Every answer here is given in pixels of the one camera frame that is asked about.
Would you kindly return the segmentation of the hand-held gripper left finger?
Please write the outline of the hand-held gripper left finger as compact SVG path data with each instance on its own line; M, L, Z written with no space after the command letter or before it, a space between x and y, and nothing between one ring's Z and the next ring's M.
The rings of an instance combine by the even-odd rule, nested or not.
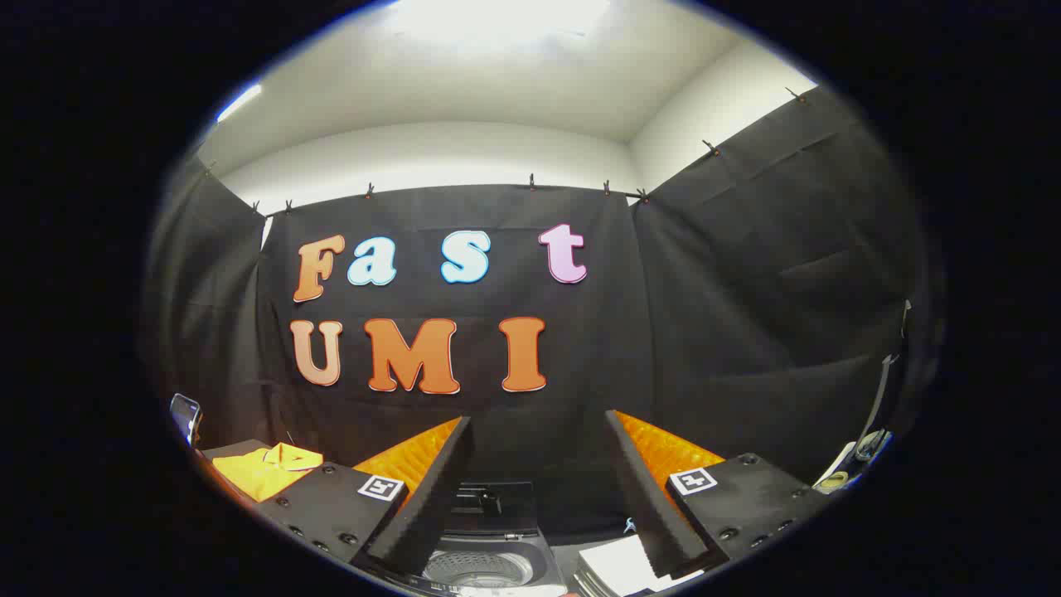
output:
M416 488L394 475L325 462L255 505L254 513L340 565L417 575L443 534L472 452L472 420L458 417L437 453L428 456Z

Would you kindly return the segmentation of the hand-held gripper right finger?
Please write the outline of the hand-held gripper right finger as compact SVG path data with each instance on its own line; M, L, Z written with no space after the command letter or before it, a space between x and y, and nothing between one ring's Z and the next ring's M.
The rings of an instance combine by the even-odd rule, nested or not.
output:
M829 495L754 453L725 459L626 412L605 412L622 499L656 575L714 573L818 517Z

